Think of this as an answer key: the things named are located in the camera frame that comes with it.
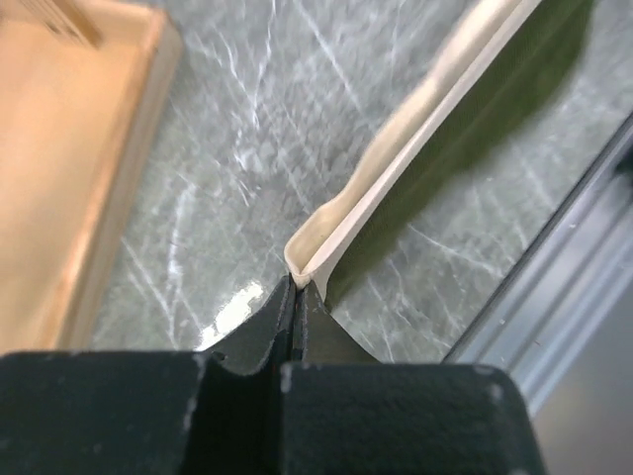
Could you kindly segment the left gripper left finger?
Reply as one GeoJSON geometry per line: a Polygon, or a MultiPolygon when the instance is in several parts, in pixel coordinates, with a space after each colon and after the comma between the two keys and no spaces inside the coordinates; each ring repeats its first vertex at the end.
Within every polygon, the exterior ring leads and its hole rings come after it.
{"type": "Polygon", "coordinates": [[[5,474],[274,474],[276,370],[295,287],[206,350],[24,351],[1,359],[5,474]]]}

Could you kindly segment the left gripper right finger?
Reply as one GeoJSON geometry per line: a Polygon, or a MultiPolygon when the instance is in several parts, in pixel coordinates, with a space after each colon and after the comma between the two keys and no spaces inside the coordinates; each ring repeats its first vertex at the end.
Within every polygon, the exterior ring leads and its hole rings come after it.
{"type": "Polygon", "coordinates": [[[543,474],[511,378],[482,364],[374,361],[317,288],[299,295],[280,369],[283,474],[543,474]]]}

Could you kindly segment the olive green underwear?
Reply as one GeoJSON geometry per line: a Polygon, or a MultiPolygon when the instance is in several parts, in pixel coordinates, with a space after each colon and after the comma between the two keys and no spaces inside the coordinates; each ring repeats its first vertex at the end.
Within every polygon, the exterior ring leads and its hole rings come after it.
{"type": "Polygon", "coordinates": [[[518,73],[588,1],[478,1],[459,20],[429,71],[377,132],[341,191],[288,240],[284,258],[299,289],[328,280],[413,165],[460,144],[518,73]]]}

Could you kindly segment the aluminium mounting rail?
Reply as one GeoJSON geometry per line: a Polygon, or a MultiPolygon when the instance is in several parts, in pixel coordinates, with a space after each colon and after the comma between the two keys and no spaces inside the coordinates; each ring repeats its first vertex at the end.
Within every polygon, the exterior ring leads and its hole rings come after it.
{"type": "Polygon", "coordinates": [[[631,282],[626,119],[445,359],[505,371],[536,414],[631,282]]]}

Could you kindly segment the wooden drying rack frame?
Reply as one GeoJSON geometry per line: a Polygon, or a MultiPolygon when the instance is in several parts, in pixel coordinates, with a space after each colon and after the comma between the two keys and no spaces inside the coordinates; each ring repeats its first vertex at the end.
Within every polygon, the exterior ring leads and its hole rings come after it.
{"type": "Polygon", "coordinates": [[[88,343],[183,48],[123,1],[1,5],[1,350],[88,343]]]}

